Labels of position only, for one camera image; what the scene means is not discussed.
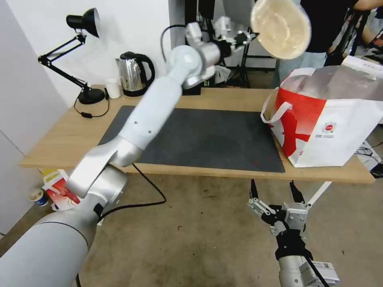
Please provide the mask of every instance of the electric kettle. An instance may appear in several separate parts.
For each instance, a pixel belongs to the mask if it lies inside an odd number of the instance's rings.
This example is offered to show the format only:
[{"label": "electric kettle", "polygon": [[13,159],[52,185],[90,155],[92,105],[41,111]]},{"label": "electric kettle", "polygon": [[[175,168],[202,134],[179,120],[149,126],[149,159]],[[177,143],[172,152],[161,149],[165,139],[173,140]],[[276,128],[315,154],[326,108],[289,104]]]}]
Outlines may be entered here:
[{"label": "electric kettle", "polygon": [[[154,65],[148,56],[126,52],[116,59],[122,90],[126,96],[142,96],[154,80]],[[149,65],[151,77],[148,80],[143,62]]]}]

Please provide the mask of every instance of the black desk mat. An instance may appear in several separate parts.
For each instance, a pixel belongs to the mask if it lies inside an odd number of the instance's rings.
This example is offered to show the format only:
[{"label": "black desk mat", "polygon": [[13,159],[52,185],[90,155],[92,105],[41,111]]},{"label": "black desk mat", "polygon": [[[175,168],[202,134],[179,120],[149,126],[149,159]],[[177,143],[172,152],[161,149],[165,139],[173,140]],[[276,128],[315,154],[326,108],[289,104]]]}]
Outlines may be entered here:
[{"label": "black desk mat", "polygon": [[[99,144],[121,130],[133,106],[122,106]],[[176,108],[138,163],[284,172],[259,112]]]}]

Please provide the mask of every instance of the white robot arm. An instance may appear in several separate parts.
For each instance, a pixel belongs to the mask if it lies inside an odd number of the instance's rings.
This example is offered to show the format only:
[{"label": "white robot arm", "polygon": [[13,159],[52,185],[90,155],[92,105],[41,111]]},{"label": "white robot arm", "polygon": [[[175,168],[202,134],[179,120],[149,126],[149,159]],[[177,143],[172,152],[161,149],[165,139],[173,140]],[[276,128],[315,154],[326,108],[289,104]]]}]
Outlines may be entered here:
[{"label": "white robot arm", "polygon": [[[84,200],[38,221],[0,258],[2,286],[71,286],[91,248],[100,215],[118,201],[127,182],[126,174],[111,164],[134,163],[165,124],[182,95],[181,87],[191,88],[213,76],[215,64],[256,35],[239,32],[234,39],[204,43],[198,24],[192,23],[186,37],[190,46],[171,51],[169,73],[152,83],[118,136],[91,149],[73,170],[66,187]],[[36,275],[44,265],[52,272]]]}]

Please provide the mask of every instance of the concrete floor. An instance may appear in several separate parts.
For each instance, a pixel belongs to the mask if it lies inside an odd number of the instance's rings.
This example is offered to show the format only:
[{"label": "concrete floor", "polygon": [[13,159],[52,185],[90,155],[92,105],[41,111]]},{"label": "concrete floor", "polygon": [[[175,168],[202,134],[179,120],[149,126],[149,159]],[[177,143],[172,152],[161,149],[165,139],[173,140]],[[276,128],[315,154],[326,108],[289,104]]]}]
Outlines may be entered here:
[{"label": "concrete floor", "polygon": [[[377,144],[382,138],[378,127],[369,141]],[[382,156],[383,147],[376,150]],[[108,216],[80,271],[83,287],[279,286],[276,240],[247,206],[250,180],[149,177],[168,202]],[[292,201],[287,181],[256,183],[266,203]],[[320,183],[296,185],[308,199]],[[307,248],[315,260],[335,265],[340,286],[381,286],[382,191],[383,179],[371,185],[332,184],[310,210]],[[129,175],[119,204],[157,200],[160,196],[140,175]],[[33,207],[0,240],[0,256],[47,212]]]}]

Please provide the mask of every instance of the desk lamp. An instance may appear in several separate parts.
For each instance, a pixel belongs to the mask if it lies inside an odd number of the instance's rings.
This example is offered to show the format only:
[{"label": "desk lamp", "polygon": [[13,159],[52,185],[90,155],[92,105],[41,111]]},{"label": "desk lamp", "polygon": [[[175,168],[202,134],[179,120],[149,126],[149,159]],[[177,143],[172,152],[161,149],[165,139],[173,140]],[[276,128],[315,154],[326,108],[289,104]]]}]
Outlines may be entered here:
[{"label": "desk lamp", "polygon": [[[97,102],[102,101],[102,99],[104,99],[105,97],[104,91],[99,89],[92,89],[88,87],[87,82],[65,73],[64,71],[54,66],[53,62],[61,58],[62,56],[68,54],[69,52],[73,51],[74,49],[85,44],[85,39],[87,36],[83,34],[83,29],[88,31],[90,34],[92,34],[93,36],[97,38],[100,37],[99,14],[96,8],[92,8],[86,11],[84,15],[82,16],[68,15],[66,18],[66,22],[69,27],[73,28],[77,32],[77,35],[72,40],[69,40],[68,42],[62,44],[61,46],[48,52],[47,54],[40,56],[38,58],[38,61],[40,64],[48,67],[49,69],[55,71],[56,73],[63,76],[64,78],[70,80],[72,83],[75,83],[77,86],[81,87],[81,93],[78,96],[78,100],[80,103],[95,104]],[[57,52],[61,48],[65,47],[66,45],[74,41],[79,41],[80,43],[77,46],[74,46],[64,52],[61,52],[61,53]]]}]

